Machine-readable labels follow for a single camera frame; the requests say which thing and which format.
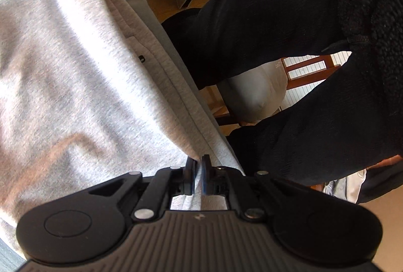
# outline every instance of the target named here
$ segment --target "wooden chair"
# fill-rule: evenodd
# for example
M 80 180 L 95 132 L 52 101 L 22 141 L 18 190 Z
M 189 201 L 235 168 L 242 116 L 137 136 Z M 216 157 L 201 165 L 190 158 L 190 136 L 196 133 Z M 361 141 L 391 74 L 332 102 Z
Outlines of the wooden chair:
M 389 165 L 395 165 L 396 163 L 398 163 L 400 161 L 402 161 L 402 157 L 399 155 L 396 155 L 391 158 L 384 159 L 383 161 L 379 162 L 378 164 L 367 167 L 367 170 L 373 169 L 373 168 L 385 167 L 385 166 L 389 166 Z
M 282 58 L 281 61 L 283 63 L 284 70 L 288 77 L 287 90 L 294 89 L 296 87 L 308 85 L 308 84 L 311 84 L 314 82 L 318 82 L 318 81 L 327 79 L 338 68 L 340 68 L 340 65 L 335 65 L 333 63 L 333 59 L 332 59 L 331 55 L 314 57 L 314 58 L 305 60 L 305 61 L 297 63 L 297 64 L 293 64 L 290 66 L 287 66 L 285 64 L 285 62 L 284 62 L 285 59 L 286 58 Z M 312 64 L 319 63 L 319 62 L 324 62 L 324 65 L 326 68 L 320 69 L 318 71 L 314 71 L 312 73 L 307 73 L 302 76 L 293 77 L 293 78 L 290 77 L 289 72 L 295 71 L 297 69 L 307 67 Z M 236 116 L 231 114 L 229 109 L 225 106 L 225 103 L 222 100 L 222 98 L 221 97 L 217 98 L 217 94 L 214 93 L 215 91 L 213 91 L 213 89 L 211 87 L 207 87 L 206 91 L 210 94 L 210 97 L 213 98 L 213 102 L 211 104 L 209 104 L 209 108 L 212 111 L 213 116 L 215 117 L 219 126 L 231 125 L 231 124 L 239 124 L 240 126 L 247 125 L 247 123 L 238 121 Z
M 331 55 L 314 57 L 314 58 L 305 60 L 305 61 L 297 63 L 297 64 L 293 64 L 290 66 L 287 66 L 285 64 L 284 59 L 285 58 L 282 58 L 281 61 L 283 62 L 283 66 L 284 66 L 285 72 L 287 73 L 287 77 L 288 77 L 287 90 L 295 89 L 296 87 L 308 85 L 311 83 L 315 83 L 315 82 L 327 79 L 337 69 L 340 68 L 340 65 L 335 65 L 333 63 L 333 59 L 332 59 Z M 324 62 L 326 68 L 320 69 L 318 71 L 314 71 L 312 73 L 304 74 L 304 75 L 301 75 L 298 77 L 290 78 L 289 72 L 295 71 L 296 69 L 299 69 L 299 68 L 307 67 L 312 64 L 319 63 L 321 61 Z

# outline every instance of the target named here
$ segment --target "white paneled wall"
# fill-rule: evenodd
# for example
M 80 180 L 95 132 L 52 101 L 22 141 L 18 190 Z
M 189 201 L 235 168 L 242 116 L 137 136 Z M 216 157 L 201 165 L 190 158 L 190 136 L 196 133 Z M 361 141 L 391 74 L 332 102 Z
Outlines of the white paneled wall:
M 332 55 L 332 59 L 335 65 L 340 64 L 343 65 L 348 57 L 350 56 L 351 52 L 349 51 L 340 51 L 336 54 Z M 304 57 L 290 57 L 290 58 L 286 58 L 284 60 L 285 65 L 286 66 L 290 66 L 290 65 L 294 65 L 296 63 L 314 58 L 316 56 L 304 56 Z M 296 69 L 295 71 L 291 71 L 290 77 L 294 78 L 297 76 L 301 76 L 307 73 L 312 73 L 314 71 L 317 71 L 319 69 L 323 69 L 325 68 L 325 64 L 323 62 L 319 62 L 316 64 L 312 64 L 310 66 L 304 67 L 304 68 L 299 68 Z M 311 83 L 308 85 L 304 85 L 304 86 L 300 86 L 300 87 L 296 87 L 295 89 L 291 89 L 291 90 L 287 90 L 286 94 L 285 94 L 285 98 L 283 100 L 283 103 L 281 104 L 280 108 L 281 109 L 286 109 L 290 106 L 292 106 L 293 104 L 295 104 L 298 100 L 301 100 L 305 95 L 307 95 L 310 91 L 312 91 L 312 89 L 314 87 L 316 87 L 318 84 L 322 83 L 323 81 L 319 81 L 319 82 L 315 82 L 315 83 Z

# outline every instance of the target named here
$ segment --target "chair backrest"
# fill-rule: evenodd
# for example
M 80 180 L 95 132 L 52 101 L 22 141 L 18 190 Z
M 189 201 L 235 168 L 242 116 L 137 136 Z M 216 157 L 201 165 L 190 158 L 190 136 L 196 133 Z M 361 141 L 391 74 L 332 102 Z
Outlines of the chair backrest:
M 285 72 L 288 77 L 287 90 L 294 89 L 296 87 L 300 87 L 303 85 L 307 85 L 307 84 L 311 84 L 314 82 L 318 82 L 318 81 L 327 79 L 338 68 L 340 68 L 340 65 L 335 65 L 333 63 L 333 59 L 332 59 L 331 55 L 314 57 L 314 58 L 293 64 L 293 65 L 289 65 L 289 66 L 287 66 L 285 64 L 285 62 L 284 62 L 285 59 L 286 58 L 282 58 L 281 61 L 283 62 L 283 66 L 284 66 Z M 320 70 L 317 70 L 317 71 L 314 71 L 311 73 L 303 74 L 298 77 L 293 77 L 293 78 L 290 77 L 289 72 L 295 71 L 297 69 L 307 67 L 309 65 L 316 64 L 319 62 L 324 62 L 326 68 L 323 68 L 323 69 L 320 69 Z

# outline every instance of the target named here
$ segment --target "gray sweatpants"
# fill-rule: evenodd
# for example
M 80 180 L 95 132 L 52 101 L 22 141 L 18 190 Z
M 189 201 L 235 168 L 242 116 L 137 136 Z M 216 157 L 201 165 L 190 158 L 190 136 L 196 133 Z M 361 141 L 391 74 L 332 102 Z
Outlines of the gray sweatpants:
M 0 16 L 0 238 L 19 254 L 17 222 L 41 203 L 188 155 L 239 168 L 127 1 L 0 0 Z

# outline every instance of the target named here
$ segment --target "small logo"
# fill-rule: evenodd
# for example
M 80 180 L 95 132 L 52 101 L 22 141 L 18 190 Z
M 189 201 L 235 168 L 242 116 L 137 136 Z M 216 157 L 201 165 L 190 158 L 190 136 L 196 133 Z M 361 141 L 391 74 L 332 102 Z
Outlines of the small logo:
M 206 218 L 206 215 L 201 214 L 201 213 L 195 216 L 195 219 L 197 219 L 199 221 L 201 221 L 202 219 L 205 219 L 205 218 Z

